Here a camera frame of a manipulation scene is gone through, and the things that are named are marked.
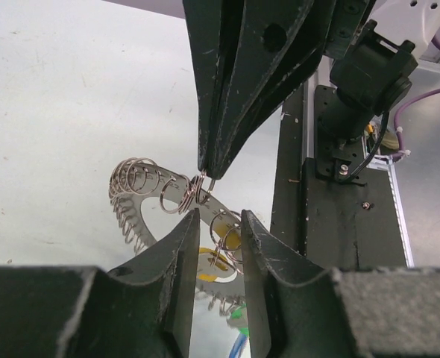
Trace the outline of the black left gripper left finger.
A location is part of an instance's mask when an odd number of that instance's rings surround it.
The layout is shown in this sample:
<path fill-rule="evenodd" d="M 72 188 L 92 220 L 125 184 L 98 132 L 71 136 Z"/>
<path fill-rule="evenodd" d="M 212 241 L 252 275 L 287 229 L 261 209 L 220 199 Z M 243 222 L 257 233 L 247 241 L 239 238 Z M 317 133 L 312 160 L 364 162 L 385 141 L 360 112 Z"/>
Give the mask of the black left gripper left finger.
<path fill-rule="evenodd" d="M 189 211 L 120 266 L 0 266 L 0 357 L 187 357 L 200 242 Z"/>

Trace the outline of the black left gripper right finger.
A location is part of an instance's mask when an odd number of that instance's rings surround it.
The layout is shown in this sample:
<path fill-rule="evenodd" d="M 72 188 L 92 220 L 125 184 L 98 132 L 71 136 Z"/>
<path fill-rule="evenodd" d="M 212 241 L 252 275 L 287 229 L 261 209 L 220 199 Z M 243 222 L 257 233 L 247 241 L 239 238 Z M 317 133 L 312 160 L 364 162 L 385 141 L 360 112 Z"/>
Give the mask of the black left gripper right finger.
<path fill-rule="evenodd" d="M 440 357 L 440 268 L 322 268 L 242 211 L 253 357 Z"/>

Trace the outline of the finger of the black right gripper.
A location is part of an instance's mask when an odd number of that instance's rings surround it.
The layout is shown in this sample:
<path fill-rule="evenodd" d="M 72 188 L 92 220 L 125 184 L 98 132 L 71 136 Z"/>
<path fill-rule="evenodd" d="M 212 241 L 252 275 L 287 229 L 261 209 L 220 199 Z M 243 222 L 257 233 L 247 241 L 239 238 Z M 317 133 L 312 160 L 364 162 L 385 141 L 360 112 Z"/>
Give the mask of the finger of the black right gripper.
<path fill-rule="evenodd" d="M 220 179 L 254 121 L 277 108 L 273 94 L 324 47 L 334 1 L 245 1 L 230 78 L 212 128 L 212 177 Z"/>
<path fill-rule="evenodd" d="M 243 1 L 184 1 L 183 10 L 198 101 L 198 169 L 210 178 L 225 170 L 218 154 L 224 153 L 220 124 L 230 84 Z"/>

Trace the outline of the green key tag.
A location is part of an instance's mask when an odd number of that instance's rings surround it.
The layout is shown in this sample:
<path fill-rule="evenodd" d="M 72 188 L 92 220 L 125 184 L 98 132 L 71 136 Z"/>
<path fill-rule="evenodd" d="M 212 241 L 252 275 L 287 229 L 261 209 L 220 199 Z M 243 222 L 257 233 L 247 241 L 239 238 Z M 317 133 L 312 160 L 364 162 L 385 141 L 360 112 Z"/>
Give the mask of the green key tag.
<path fill-rule="evenodd" d="M 230 314 L 230 317 L 227 319 L 227 324 L 230 328 L 235 328 L 241 334 L 249 337 L 248 315 L 247 315 L 246 304 L 240 305 Z"/>

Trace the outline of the metal disc keyring holder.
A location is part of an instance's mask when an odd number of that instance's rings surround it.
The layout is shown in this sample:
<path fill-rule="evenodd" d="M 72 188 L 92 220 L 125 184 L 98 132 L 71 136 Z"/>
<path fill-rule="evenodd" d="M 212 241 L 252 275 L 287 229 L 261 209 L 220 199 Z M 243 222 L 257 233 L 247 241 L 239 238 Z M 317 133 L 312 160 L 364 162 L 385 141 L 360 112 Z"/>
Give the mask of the metal disc keyring holder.
<path fill-rule="evenodd" d="M 145 211 L 148 204 L 166 215 L 184 215 L 196 209 L 201 226 L 219 233 L 225 227 L 239 226 L 241 258 L 233 260 L 242 265 L 240 214 L 229 210 L 213 197 L 212 189 L 204 189 L 205 174 L 194 178 L 180 175 L 158 166 L 146 157 L 131 157 L 121 161 L 112 171 L 108 194 L 125 243 L 140 254 L 157 242 L 148 227 Z M 197 292 L 210 299 L 209 306 L 219 306 L 220 315 L 227 317 L 245 304 L 243 275 L 229 283 L 202 283 L 197 278 Z"/>

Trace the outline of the yellow key tag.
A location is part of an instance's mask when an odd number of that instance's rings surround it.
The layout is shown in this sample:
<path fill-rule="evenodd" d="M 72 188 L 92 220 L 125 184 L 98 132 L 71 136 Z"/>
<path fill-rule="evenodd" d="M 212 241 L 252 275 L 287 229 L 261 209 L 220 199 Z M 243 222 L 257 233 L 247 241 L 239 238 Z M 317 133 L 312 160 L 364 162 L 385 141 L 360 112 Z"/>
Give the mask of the yellow key tag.
<path fill-rule="evenodd" d="M 236 250 L 240 245 L 239 226 L 235 229 L 225 227 L 219 233 L 206 226 L 201 231 L 201 241 L 198 254 L 197 278 L 202 283 L 229 283 L 243 275 L 239 260 L 241 251 Z"/>

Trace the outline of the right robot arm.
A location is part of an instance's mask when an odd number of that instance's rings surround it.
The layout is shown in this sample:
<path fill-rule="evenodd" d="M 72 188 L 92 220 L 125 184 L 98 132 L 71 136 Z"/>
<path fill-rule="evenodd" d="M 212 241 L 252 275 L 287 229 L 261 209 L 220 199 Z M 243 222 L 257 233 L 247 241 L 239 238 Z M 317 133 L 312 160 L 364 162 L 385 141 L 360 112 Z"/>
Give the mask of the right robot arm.
<path fill-rule="evenodd" d="M 198 169 L 221 179 L 250 135 L 333 60 L 340 102 L 380 115 L 440 29 L 440 1 L 185 1 Z"/>

